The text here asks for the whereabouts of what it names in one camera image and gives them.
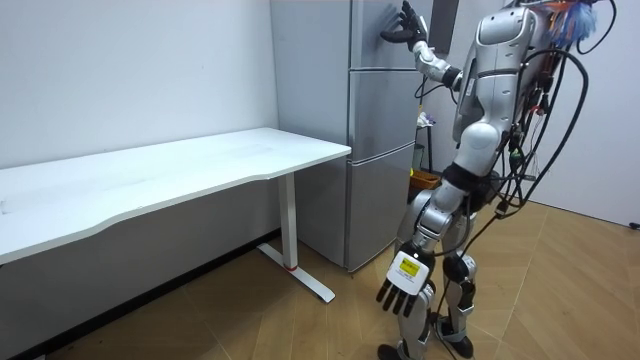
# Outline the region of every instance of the black glove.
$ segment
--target black glove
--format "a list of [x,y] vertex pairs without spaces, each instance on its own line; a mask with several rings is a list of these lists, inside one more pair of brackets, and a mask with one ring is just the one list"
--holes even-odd
[[408,1],[405,0],[402,3],[402,12],[398,16],[402,30],[383,31],[380,33],[380,37],[394,44],[407,43],[409,51],[413,51],[413,46],[418,41],[427,41],[427,29],[422,26],[420,17]]

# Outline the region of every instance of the yellow label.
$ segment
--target yellow label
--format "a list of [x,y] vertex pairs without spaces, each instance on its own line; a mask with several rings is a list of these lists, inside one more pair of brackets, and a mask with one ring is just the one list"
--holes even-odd
[[400,269],[411,276],[416,276],[416,274],[418,274],[418,270],[420,270],[420,267],[411,262],[411,260],[409,259],[403,259],[402,264],[400,264]]

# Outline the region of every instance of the wooden floor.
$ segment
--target wooden floor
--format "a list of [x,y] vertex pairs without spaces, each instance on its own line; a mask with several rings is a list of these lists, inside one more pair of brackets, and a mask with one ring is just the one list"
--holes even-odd
[[[640,232],[531,204],[470,253],[476,359],[640,359]],[[253,251],[48,359],[375,360],[396,343],[396,319],[374,300],[390,250],[355,274],[306,247],[300,258],[331,304]],[[450,359],[435,341],[427,354]]]

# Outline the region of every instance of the desk foot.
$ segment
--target desk foot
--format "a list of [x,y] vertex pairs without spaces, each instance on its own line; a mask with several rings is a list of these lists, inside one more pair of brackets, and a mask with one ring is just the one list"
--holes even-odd
[[282,266],[285,270],[289,272],[289,274],[293,275],[296,279],[300,280],[306,287],[308,287],[311,291],[316,293],[318,298],[322,299],[325,303],[331,302],[333,298],[336,297],[336,294],[333,291],[329,290],[328,287],[324,286],[320,281],[316,280],[313,276],[309,275],[306,271],[302,270],[299,266],[294,270],[288,270],[284,264],[282,263],[282,254],[280,254],[276,249],[272,248],[268,244],[262,244],[258,246],[258,249],[262,251],[265,255],[270,257],[273,261]]

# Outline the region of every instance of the baseboard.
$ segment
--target baseboard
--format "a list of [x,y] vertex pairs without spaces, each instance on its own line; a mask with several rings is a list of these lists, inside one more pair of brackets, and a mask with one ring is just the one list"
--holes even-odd
[[232,250],[212,261],[209,261],[204,265],[201,265],[176,278],[173,278],[164,284],[156,286],[155,288],[145,292],[144,294],[138,295],[125,303],[107,310],[104,313],[92,319],[89,319],[78,326],[75,326],[59,335],[56,335],[47,341],[44,341],[28,350],[25,350],[20,354],[9,358],[9,360],[33,360],[38,358],[39,356],[50,354],[58,349],[61,349],[80,339],[81,337],[111,323],[112,321],[123,317],[124,315],[129,314],[130,312],[150,303],[153,300],[158,299],[161,296],[170,293],[173,290],[176,290],[180,286],[185,285],[197,279],[198,277],[214,270],[215,268],[220,267],[228,263],[229,261],[248,253],[249,251],[255,249],[258,245],[272,240],[278,236],[280,236],[280,229],[271,231],[270,233],[267,233],[245,245],[242,245],[239,248]]

